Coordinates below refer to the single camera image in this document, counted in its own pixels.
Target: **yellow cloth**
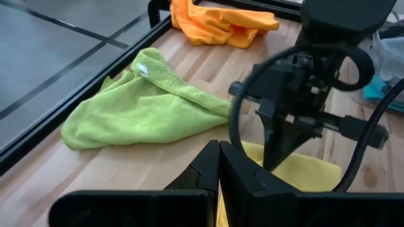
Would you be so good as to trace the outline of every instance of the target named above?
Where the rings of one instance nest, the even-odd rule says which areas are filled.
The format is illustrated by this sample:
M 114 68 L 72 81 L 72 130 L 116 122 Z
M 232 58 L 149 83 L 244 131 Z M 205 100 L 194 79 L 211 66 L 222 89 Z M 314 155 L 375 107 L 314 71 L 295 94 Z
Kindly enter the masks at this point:
M 194 45 L 229 44 L 246 48 L 254 37 L 279 29 L 273 13 L 195 6 L 192 0 L 171 0 L 172 26 Z
M 262 166 L 264 147 L 246 142 L 242 142 L 242 145 L 248 157 Z M 292 153 L 272 173 L 295 188 L 308 192 L 330 191 L 341 180 L 339 166 L 295 153 Z M 221 194 L 217 214 L 217 227 L 228 227 L 225 204 Z

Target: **floor tile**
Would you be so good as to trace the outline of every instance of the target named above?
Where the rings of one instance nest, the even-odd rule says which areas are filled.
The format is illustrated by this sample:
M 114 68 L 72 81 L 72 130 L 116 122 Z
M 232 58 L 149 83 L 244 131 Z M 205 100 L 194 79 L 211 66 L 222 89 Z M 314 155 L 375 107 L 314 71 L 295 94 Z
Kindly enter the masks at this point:
M 170 16 L 170 12 L 168 11 L 160 11 L 161 19 L 165 19 Z M 117 41 L 120 41 L 124 44 L 132 45 L 136 43 L 141 37 L 146 35 L 150 31 L 150 22 L 149 18 L 145 18 L 141 22 L 135 24 L 118 38 Z
M 0 5 L 0 112 L 98 40 Z
M 397 0 L 394 9 L 397 13 L 401 14 L 402 19 L 404 20 L 404 0 Z
M 148 0 L 13 0 L 13 2 L 106 37 L 145 12 L 148 5 Z
M 0 150 L 6 143 L 18 136 L 57 104 L 62 103 L 66 97 L 79 89 L 85 81 L 96 75 L 122 52 L 122 49 L 107 44 L 82 64 L 0 121 Z

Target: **towel label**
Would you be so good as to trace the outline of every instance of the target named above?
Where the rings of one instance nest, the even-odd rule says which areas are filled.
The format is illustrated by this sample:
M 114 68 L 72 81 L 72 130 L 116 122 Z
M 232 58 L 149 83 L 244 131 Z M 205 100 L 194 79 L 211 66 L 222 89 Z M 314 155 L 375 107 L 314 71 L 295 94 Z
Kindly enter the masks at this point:
M 144 64 L 141 64 L 141 63 L 137 63 L 136 66 L 141 71 L 142 77 L 149 78 L 149 72 L 147 70 L 147 66 L 145 66 Z

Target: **black cable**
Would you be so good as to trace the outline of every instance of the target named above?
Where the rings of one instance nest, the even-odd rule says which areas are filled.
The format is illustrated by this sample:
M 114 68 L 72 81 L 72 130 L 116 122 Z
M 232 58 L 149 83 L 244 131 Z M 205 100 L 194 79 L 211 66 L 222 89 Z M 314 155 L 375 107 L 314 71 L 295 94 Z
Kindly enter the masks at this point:
M 362 134 L 359 137 L 355 150 L 353 151 L 351 162 L 348 165 L 347 171 L 341 179 L 341 182 L 333 189 L 334 192 L 346 192 L 353 182 L 356 173 L 359 170 L 360 164 L 364 157 L 365 149 L 367 147 L 367 141 L 370 138 L 371 132 L 377 126 L 383 112 L 387 109 L 388 105 L 397 97 L 401 91 L 404 90 L 404 79 L 400 80 L 380 101 L 377 107 L 374 109 L 371 117 L 369 118 Z
M 338 56 L 347 56 L 351 58 L 352 62 L 356 65 L 359 78 L 355 84 L 348 84 L 340 81 L 336 76 L 335 58 L 327 59 L 323 66 L 321 75 L 325 82 L 340 91 L 356 91 L 364 88 L 372 81 L 374 75 L 373 60 L 366 51 L 359 47 L 344 44 L 307 44 L 309 48 L 320 50 L 322 52 L 332 52 Z
M 248 89 L 250 86 L 276 61 L 287 58 L 292 54 L 296 54 L 303 50 L 307 50 L 311 52 L 313 55 L 318 55 L 319 51 L 331 51 L 336 52 L 337 54 L 348 56 L 352 59 L 359 70 L 359 78 L 357 83 L 355 84 L 346 84 L 338 78 L 335 77 L 335 69 L 331 68 L 332 63 L 328 61 L 328 63 L 323 66 L 323 78 L 329 86 L 332 86 L 336 89 L 342 91 L 355 91 L 363 88 L 367 84 L 369 84 L 374 75 L 374 67 L 372 59 L 367 55 L 367 53 L 355 46 L 346 46 L 343 44 L 302 44 L 294 47 L 290 47 L 286 50 L 281 51 L 278 54 L 270 57 L 263 63 L 259 64 L 256 69 L 252 71 L 250 76 L 248 76 L 242 86 L 240 88 L 239 93 L 234 97 L 232 102 L 232 107 L 230 108 L 230 122 L 229 122 L 229 134 L 230 134 L 230 142 L 237 149 L 244 151 L 241 140 L 240 140 L 240 132 L 239 132 L 239 113 L 241 109 L 242 100 L 246 97 Z
M 240 109 L 241 109 L 241 103 L 242 103 L 243 99 L 247 96 L 248 89 L 259 78 L 259 76 L 262 75 L 276 61 L 287 58 L 288 56 L 290 56 L 292 54 L 296 54 L 302 50 L 303 50 L 303 47 L 301 47 L 301 46 L 289 47 L 289 48 L 273 55 L 272 57 L 270 57 L 269 59 L 267 59 L 260 65 L 258 65 L 257 68 L 252 71 L 250 76 L 248 76 L 242 83 L 240 91 L 234 97 L 232 106 L 230 108 L 230 116 L 231 116 L 230 122 L 229 122 L 230 142 L 237 149 L 245 152 L 242 147 L 241 140 L 240 140 L 239 114 L 240 114 Z

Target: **gray floor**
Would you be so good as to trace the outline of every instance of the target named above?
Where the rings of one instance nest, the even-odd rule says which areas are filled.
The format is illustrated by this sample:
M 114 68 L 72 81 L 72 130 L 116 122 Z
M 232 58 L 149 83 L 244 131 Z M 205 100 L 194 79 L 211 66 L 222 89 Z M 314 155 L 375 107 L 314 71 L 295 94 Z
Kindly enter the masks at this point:
M 8 1 L 20 8 L 0 0 L 0 150 L 150 30 L 142 16 L 148 0 Z M 117 46 L 21 8 L 105 38 L 142 20 L 115 39 L 124 45 Z
M 397 11 L 397 13 L 404 15 L 404 0 L 397 0 L 394 10 Z

